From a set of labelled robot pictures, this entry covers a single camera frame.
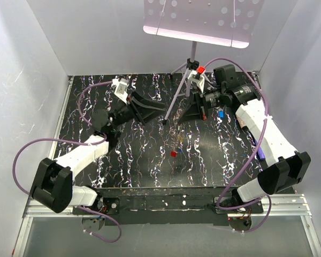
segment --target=gray floor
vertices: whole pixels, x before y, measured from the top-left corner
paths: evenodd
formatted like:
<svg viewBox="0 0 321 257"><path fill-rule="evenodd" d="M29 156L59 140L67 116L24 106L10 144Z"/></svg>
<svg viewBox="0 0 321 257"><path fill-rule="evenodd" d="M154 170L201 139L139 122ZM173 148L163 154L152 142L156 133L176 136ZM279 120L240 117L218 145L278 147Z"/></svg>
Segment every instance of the gray floor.
<svg viewBox="0 0 321 257"><path fill-rule="evenodd" d="M109 238L117 233L113 226L100 232ZM305 257L312 253L299 216L269 217L259 230L245 235L206 224L124 225L122 238L114 244L84 233L81 219L74 217L34 218L24 256Z"/></svg>

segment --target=small blue object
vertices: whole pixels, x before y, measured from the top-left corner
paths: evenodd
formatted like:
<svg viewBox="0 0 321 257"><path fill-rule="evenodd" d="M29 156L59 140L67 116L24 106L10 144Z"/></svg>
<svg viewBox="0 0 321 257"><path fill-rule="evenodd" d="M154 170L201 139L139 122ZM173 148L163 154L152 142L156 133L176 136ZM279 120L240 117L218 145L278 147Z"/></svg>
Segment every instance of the small blue object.
<svg viewBox="0 0 321 257"><path fill-rule="evenodd" d="M224 111L219 111L219 118L223 119L225 117Z"/></svg>

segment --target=black marble tabletop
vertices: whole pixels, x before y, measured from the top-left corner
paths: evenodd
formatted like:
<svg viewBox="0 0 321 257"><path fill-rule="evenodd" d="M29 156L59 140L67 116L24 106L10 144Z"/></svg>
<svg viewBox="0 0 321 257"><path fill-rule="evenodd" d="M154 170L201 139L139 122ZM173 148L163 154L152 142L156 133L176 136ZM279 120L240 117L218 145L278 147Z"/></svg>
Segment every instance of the black marble tabletop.
<svg viewBox="0 0 321 257"><path fill-rule="evenodd" d="M93 130L83 122L77 111L80 93L89 85L123 77L129 81L128 92L136 90L149 99L160 101L168 107L178 88L181 74L172 79L167 74L88 75L75 76L66 107L59 137L84 142ZM114 110L118 98L112 85L91 89L82 102L85 116L96 109ZM220 119L218 109L210 110L206 121L184 124L182 153L171 157L171 143L175 128L174 119L185 108L187 99L179 97L167 125L164 116L141 126L135 121L120 127L120 141L107 156L84 169L75 182L77 185L95 187L187 187L225 186L241 169L255 148L248 130L242 130L229 108L223 108ZM75 146L59 143L55 157L64 155ZM237 185L242 185L262 170L255 158Z"/></svg>

